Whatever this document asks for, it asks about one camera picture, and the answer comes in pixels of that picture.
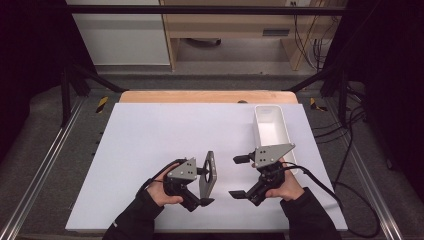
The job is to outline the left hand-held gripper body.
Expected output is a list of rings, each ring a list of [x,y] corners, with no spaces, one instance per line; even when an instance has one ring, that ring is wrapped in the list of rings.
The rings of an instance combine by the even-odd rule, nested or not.
[[[176,162],[178,166],[172,168],[164,177],[164,191],[168,196],[182,197],[181,205],[192,212],[201,203],[188,189],[188,185],[197,179],[196,159],[177,159]]]

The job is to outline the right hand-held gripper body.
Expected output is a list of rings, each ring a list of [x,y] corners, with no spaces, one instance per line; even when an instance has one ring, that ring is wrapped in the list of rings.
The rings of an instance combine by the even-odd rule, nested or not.
[[[247,199],[259,206],[266,199],[266,192],[279,188],[285,181],[284,167],[280,162],[295,148],[293,143],[257,147],[248,154],[256,170],[260,173],[258,182],[247,192]]]

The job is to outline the person's left hand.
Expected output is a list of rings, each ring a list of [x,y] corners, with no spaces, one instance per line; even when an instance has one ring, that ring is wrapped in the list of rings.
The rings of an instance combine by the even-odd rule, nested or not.
[[[153,201],[159,207],[164,207],[167,204],[179,204],[183,202],[183,198],[181,196],[169,196],[165,193],[163,188],[164,177],[174,167],[176,167],[176,164],[173,164],[160,173],[146,188]]]

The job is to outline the person's right hand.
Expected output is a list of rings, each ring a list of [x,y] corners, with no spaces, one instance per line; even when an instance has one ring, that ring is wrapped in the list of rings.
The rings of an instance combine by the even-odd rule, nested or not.
[[[266,198],[282,198],[285,201],[296,200],[304,194],[304,189],[298,183],[290,170],[284,171],[285,181],[279,188],[266,192]]]

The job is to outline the white plastic bin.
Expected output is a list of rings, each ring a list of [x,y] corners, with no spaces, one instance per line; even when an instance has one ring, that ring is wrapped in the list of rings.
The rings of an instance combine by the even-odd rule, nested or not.
[[[253,128],[256,148],[293,143],[288,134],[283,111],[278,105],[256,106],[254,108]],[[288,164],[297,163],[293,149],[287,153],[283,159]]]

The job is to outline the white table board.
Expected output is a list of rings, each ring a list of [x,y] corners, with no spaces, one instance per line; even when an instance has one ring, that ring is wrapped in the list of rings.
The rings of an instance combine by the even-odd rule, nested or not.
[[[114,106],[91,167],[70,214],[66,228],[79,233],[106,230],[134,199],[141,185],[175,159],[204,162],[213,151],[217,181],[207,207],[189,212],[179,204],[166,206],[155,229],[171,232],[281,232],[288,228],[279,201],[254,206],[236,200],[233,190],[248,190],[259,173],[233,158],[252,152],[255,145],[256,104],[118,103]],[[347,224],[337,202],[327,194],[331,183],[300,104],[281,104],[298,165],[299,183],[311,189],[337,229]]]

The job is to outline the yellow black tape strip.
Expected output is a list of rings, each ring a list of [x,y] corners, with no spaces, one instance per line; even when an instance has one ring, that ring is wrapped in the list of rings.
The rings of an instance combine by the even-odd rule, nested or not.
[[[104,109],[104,107],[105,107],[105,105],[106,105],[107,101],[108,101],[108,96],[103,96],[103,97],[100,99],[100,101],[99,101],[99,103],[98,103],[98,106],[97,106],[97,108],[96,108],[96,113],[101,113],[101,112],[103,111],[103,109]]]
[[[310,108],[312,110],[318,110],[318,111],[322,111],[322,112],[328,111],[327,107],[318,106],[314,98],[310,98]]]

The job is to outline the wooden desk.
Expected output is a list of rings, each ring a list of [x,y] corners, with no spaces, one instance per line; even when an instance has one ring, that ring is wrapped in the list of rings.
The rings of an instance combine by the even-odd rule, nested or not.
[[[252,6],[252,7],[344,7],[348,0],[159,0],[162,6]],[[166,35],[171,60],[174,44],[183,38],[274,38],[281,44],[294,71],[307,58],[313,39],[331,40],[338,28],[339,16],[207,15],[165,14]]]

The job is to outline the white cabinet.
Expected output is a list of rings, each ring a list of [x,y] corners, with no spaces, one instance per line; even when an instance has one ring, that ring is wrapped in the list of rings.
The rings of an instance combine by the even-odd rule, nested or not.
[[[96,66],[169,65],[160,14],[74,14]]]

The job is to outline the black curtain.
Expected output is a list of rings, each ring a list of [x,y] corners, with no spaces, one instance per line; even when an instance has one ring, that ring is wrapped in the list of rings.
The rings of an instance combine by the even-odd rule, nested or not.
[[[68,64],[95,70],[66,5],[66,0],[0,0],[0,162],[35,95],[58,86]]]
[[[360,29],[345,70],[389,159],[424,202],[424,0],[347,0],[329,63]]]

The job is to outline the black diagonal frame strut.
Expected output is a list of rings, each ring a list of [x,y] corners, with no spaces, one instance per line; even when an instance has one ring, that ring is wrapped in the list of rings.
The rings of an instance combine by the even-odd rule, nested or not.
[[[95,81],[96,83],[106,87],[107,89],[116,92],[116,93],[123,93],[126,91],[125,88],[119,87],[111,82],[109,82],[108,80],[100,77],[98,74],[91,72],[79,65],[74,65],[73,68],[83,76],[84,79],[90,79]]]
[[[297,93],[298,91],[302,90],[303,88],[317,82],[318,80],[325,80],[328,77],[330,77],[333,72],[335,71],[334,67],[328,67],[327,69],[324,69],[316,74],[314,74],[313,76],[307,78],[306,80],[288,88],[288,91],[293,92],[293,93]]]

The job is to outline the black frame post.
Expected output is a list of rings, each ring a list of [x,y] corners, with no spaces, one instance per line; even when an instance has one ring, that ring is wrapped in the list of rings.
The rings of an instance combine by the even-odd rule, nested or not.
[[[68,69],[65,68],[61,74],[61,96],[62,96],[62,127],[65,127],[71,116],[70,87],[68,80]]]
[[[347,126],[346,123],[346,103],[347,103],[347,80],[348,74],[343,71],[341,74],[339,86],[339,101],[338,101],[338,118],[343,127]]]

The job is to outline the aluminium rail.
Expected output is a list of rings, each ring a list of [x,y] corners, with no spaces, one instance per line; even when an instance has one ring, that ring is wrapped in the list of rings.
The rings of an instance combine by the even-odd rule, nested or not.
[[[361,106],[353,107],[346,113],[347,126],[343,127],[338,118],[338,102],[331,98],[325,98],[324,102],[329,108],[329,113],[336,120],[336,124],[340,127],[342,134],[341,141],[346,147],[344,160],[350,160],[352,167],[360,181],[361,187],[365,193],[368,203],[374,209],[381,231],[385,235],[386,240],[404,240],[400,229],[391,214],[386,201],[383,198],[377,183],[371,176],[370,171],[367,169],[358,148],[354,144],[353,138],[353,122],[354,118],[364,116],[365,112]]]
[[[41,162],[35,176],[21,198],[18,206],[9,218],[5,227],[0,231],[0,240],[15,240],[23,223],[25,222],[35,200],[37,199],[43,185],[54,166],[72,128],[86,101],[85,97],[77,97],[71,108],[71,115],[68,122],[59,129],[53,143],[48,149]]]

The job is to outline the black horizontal frame bar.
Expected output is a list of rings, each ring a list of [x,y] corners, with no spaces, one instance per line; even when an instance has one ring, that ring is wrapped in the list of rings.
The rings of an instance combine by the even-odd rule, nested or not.
[[[50,12],[74,14],[208,14],[208,15],[318,15],[343,16],[355,13],[346,7],[254,7],[254,6],[156,6],[156,5],[45,5]]]

